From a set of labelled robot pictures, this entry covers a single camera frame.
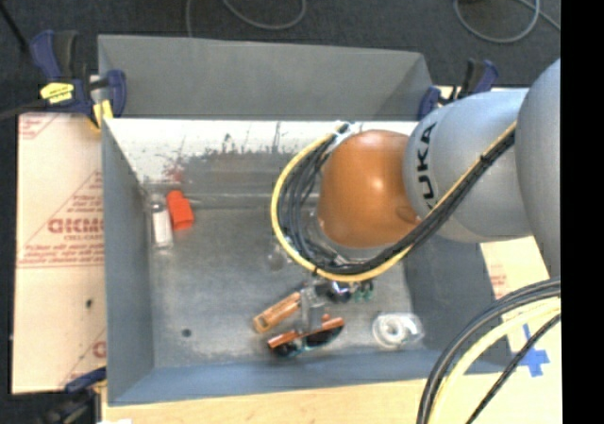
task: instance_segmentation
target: yellow cable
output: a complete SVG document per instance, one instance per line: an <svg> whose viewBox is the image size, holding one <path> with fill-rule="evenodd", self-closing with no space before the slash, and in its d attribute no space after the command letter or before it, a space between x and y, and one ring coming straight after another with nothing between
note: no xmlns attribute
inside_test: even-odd
<svg viewBox="0 0 604 424"><path fill-rule="evenodd" d="M446 391L455 384L455 382L466 372L470 365L480 355L482 355L487 348L490 348L497 340L507 335L511 331L518 329L533 318L540 318L559 313L561 308L561 300L558 297L552 298L537 307L517 314L480 338L473 346L470 347L467 352L461 356L449 375L443 379L439 390L434 397L433 410L428 419L428 424L437 422L445 405L447 396Z"/></svg>
<svg viewBox="0 0 604 424"><path fill-rule="evenodd" d="M478 157L475 160L475 162L463 173L463 175L439 199L439 201L434 205L434 207L432 208L432 210L428 213L428 215L426 216L426 218L430 217L430 215L438 207L440 207L441 204L444 203L444 201L451 195L451 193L453 193L459 187L459 185L463 182L463 180L465 179L465 177L478 164L480 164L481 157L484 156L484 154L488 153L502 139L504 139L505 137L507 137L513 130L515 130L515 128L516 128L516 122L514 121L512 124L510 124L510 126L508 128L506 128L503 131L503 133L501 135L499 135L499 137L497 137L497 139L489 146L489 148L487 148L487 150L485 150L481 154L481 156ZM405 257L405 255L407 253L409 253L409 251L411 251L411 249L413 248L413 244L410 244L409 246L407 246L404 249L402 249L400 252L394 254L391 258L389 258L383 264L381 264L380 266L378 266L376 268L373 268L371 270L368 270L368 271L365 271L363 273L359 273L359 274L356 274L356 275L338 275L337 273L330 273L328 271L319 269L319 268L317 268L317 266L313 262L310 262L310 261L306 260L305 258L303 258L300 255L300 253L298 253L298 251L295 249L295 247L293 247L292 245L290 245L290 243L287 241L287 239L285 238L285 235L283 234L283 231L281 230L279 222L278 222L277 205L278 205L279 195L281 193L281 188L283 187L283 184L285 183L285 179L287 178L287 176L289 176L290 172L293 171L293 169L298 165L298 163L302 159L304 159L309 153L311 153L312 150L315 150L321 144L323 144L324 142L326 142L331 137L331 135L332 134L330 134L330 133L326 134L322 138L317 139L312 144L309 144L307 147L305 147L304 149L302 149L300 152L298 152L289 161L289 163L281 171L281 174L279 175L279 177L277 179L277 182L275 183L275 189L273 190L273 196L271 198L271 224L273 226L273 232L275 233L275 236L277 237L277 240L279 241L279 243L281 244L281 246L283 246L283 248L285 249L285 251L287 252L287 254L296 263L300 264L301 266L305 267L306 269L308 269L309 271L311 271L313 273L316 272L316 274L318 276L321 276L321 277L323 277L323 278L325 278L327 280L342 281L342 282L355 282L355 281L370 280L372 278L378 277L379 275L381 275L382 273L384 273L385 271L387 271L391 267L393 267L395 264L397 264L402 258Z"/></svg>

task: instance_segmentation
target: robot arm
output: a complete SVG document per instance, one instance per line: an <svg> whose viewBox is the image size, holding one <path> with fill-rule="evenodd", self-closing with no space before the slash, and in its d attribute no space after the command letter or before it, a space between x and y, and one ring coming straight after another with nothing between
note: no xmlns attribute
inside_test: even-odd
<svg viewBox="0 0 604 424"><path fill-rule="evenodd" d="M408 140L364 132L330 149L336 138L298 154L273 198L279 242L312 273L369 280L438 230L472 243L532 233L550 275L560 274L559 61L528 91L477 93L434 110ZM304 191L295 188L319 170L318 211L304 234Z"/></svg>

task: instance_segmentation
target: blue marking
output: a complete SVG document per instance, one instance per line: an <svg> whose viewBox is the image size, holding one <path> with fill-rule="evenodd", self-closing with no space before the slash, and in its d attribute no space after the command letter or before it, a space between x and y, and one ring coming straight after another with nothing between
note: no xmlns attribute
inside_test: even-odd
<svg viewBox="0 0 604 424"><path fill-rule="evenodd" d="M524 324L522 326L525 331L527 340L530 338L529 325ZM549 364L549 358L545 350L538 350L535 347L531 348L527 355L520 361L520 365L526 365L531 377L541 377L544 375L541 365Z"/></svg>

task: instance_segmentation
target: small bottle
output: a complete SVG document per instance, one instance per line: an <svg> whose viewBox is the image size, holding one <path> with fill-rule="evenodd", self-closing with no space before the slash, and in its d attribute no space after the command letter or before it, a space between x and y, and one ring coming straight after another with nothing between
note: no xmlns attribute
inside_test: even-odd
<svg viewBox="0 0 604 424"><path fill-rule="evenodd" d="M147 200L147 213L150 221L151 244L154 249L166 249L172 247L174 238L172 235L172 223L170 213L166 206L163 195L153 193Z"/></svg>

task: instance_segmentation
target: black carpet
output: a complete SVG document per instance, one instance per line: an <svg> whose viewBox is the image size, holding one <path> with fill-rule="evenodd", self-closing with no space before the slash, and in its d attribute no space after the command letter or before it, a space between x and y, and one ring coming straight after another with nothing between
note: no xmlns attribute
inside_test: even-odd
<svg viewBox="0 0 604 424"><path fill-rule="evenodd" d="M96 35L140 33L187 36L187 0L3 0L24 35L45 29L79 32L75 60L96 68ZM307 0L300 23L285 30L263 30L230 13L220 0L192 0L191 26L197 37L221 40L296 42L392 48L422 53L437 84L460 83L468 59L488 59L499 71L498 84L529 86L561 55L561 36L540 19L517 42L485 42L457 19L454 0ZM250 18L267 24L292 20L299 0L229 0ZM541 0L556 22L561 0ZM507 38L524 29L532 11L512 0L464 0L463 12L481 32ZM37 97L41 74L22 53L0 18L0 110ZM9 337L14 285L15 209L14 120L0 122L0 423L27 423L52 406L52 395L9 396Z"/></svg>

